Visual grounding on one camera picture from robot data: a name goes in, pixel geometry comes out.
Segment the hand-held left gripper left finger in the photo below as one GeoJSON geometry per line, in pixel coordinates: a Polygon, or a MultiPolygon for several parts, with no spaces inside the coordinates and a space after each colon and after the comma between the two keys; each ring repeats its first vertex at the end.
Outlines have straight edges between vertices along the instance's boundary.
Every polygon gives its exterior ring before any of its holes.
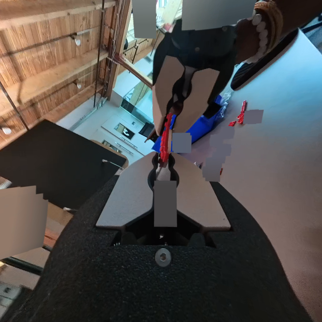
{"type": "Polygon", "coordinates": [[[119,178],[96,223],[100,228],[124,228],[152,208],[148,175],[154,169],[151,152],[129,165],[119,178]]]}

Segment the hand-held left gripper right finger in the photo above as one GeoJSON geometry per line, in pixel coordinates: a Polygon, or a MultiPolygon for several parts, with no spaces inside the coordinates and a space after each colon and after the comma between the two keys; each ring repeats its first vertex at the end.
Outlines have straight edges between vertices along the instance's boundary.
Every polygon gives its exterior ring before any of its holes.
{"type": "Polygon", "coordinates": [[[202,231],[229,231],[231,225],[201,169],[183,156],[172,153],[173,169],[179,176],[177,210],[202,231]]]}

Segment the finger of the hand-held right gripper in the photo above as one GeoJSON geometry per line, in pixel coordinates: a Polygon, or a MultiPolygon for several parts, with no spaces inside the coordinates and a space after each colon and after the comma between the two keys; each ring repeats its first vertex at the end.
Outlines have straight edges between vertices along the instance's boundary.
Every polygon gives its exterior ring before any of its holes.
{"type": "Polygon", "coordinates": [[[173,133],[185,133],[203,115],[219,73],[210,68],[194,72],[190,95],[185,99],[183,109],[175,119],[173,133]]]}
{"type": "Polygon", "coordinates": [[[162,136],[170,112],[177,116],[174,132],[187,131],[184,95],[186,68],[176,57],[166,55],[154,81],[154,125],[157,136],[162,136]]]}

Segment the long red brick assembly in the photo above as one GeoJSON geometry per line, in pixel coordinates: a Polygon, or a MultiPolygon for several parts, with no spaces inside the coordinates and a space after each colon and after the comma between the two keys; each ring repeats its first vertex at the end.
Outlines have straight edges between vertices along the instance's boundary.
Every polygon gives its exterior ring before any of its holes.
{"type": "Polygon", "coordinates": [[[161,136],[160,143],[160,160],[162,163],[167,163],[169,155],[172,150],[172,130],[171,130],[171,121],[173,118],[173,113],[168,113],[166,116],[164,130],[161,136]]]}

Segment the person's right forearm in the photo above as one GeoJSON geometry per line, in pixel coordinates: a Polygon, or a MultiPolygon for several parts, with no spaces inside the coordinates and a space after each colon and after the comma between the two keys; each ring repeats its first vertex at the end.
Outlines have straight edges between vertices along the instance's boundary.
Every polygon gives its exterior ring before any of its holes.
{"type": "Polygon", "coordinates": [[[321,0],[275,0],[283,16],[281,35],[307,25],[322,12],[321,0]]]}

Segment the person's right hand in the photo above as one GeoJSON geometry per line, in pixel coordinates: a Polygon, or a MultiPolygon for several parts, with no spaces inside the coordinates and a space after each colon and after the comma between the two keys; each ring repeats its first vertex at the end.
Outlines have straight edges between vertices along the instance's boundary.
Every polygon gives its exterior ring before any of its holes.
{"type": "Polygon", "coordinates": [[[260,40],[256,27],[247,19],[237,23],[235,33],[237,49],[235,64],[240,64],[257,53],[260,40]]]}

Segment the clear plastic bag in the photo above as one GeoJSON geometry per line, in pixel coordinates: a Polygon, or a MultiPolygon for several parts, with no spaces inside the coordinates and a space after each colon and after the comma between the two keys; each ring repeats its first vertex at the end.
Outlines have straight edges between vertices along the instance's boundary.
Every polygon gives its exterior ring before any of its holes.
{"type": "Polygon", "coordinates": [[[229,89],[229,90],[225,91],[223,95],[217,96],[215,103],[217,105],[219,105],[219,110],[216,113],[216,120],[221,120],[224,118],[225,111],[228,107],[228,104],[229,104],[229,101],[231,99],[233,92],[234,91],[232,89],[229,89]]]}

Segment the blue plastic bin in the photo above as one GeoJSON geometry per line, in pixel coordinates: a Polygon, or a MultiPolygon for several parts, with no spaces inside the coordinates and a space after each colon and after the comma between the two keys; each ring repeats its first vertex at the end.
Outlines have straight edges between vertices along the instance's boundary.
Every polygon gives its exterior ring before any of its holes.
{"type": "Polygon", "coordinates": [[[200,138],[205,136],[207,133],[212,131],[215,124],[220,118],[224,116],[224,105],[222,103],[223,97],[218,95],[213,102],[213,110],[216,112],[211,118],[207,118],[202,115],[187,131],[191,134],[192,144],[198,141],[200,138]]]}

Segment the black office chair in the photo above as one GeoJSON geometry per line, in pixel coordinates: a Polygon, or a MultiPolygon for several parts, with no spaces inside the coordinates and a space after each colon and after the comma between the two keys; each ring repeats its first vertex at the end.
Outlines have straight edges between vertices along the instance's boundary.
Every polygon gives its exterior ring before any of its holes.
{"type": "Polygon", "coordinates": [[[142,129],[139,131],[139,134],[148,138],[150,134],[153,132],[154,128],[155,127],[153,124],[146,122],[142,129]]]}

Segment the dark striped cloth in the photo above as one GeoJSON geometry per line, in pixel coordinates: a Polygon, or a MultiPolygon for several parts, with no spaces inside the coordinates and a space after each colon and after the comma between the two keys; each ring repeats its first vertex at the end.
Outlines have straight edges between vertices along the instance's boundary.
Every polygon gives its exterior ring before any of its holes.
{"type": "Polygon", "coordinates": [[[257,76],[272,66],[277,60],[279,60],[295,43],[300,29],[289,33],[285,36],[277,46],[263,58],[259,59],[256,63],[243,64],[235,73],[231,81],[231,89],[238,91],[257,76]]]}

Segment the wooden book stand black board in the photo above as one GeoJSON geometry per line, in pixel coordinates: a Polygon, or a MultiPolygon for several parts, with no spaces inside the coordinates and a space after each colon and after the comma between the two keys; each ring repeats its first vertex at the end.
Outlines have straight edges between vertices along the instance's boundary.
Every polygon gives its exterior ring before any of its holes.
{"type": "Polygon", "coordinates": [[[0,175],[14,186],[36,186],[50,203],[78,210],[126,159],[44,120],[0,151],[0,175]]]}

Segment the dark wall panel white logo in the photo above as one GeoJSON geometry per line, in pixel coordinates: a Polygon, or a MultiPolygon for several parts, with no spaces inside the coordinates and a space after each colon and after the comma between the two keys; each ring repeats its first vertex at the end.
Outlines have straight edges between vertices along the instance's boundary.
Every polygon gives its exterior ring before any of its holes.
{"type": "Polygon", "coordinates": [[[117,131],[117,132],[119,132],[122,136],[124,136],[128,140],[132,140],[132,138],[135,135],[135,133],[133,131],[131,131],[128,127],[126,127],[122,123],[118,123],[115,126],[114,130],[117,131]]]}

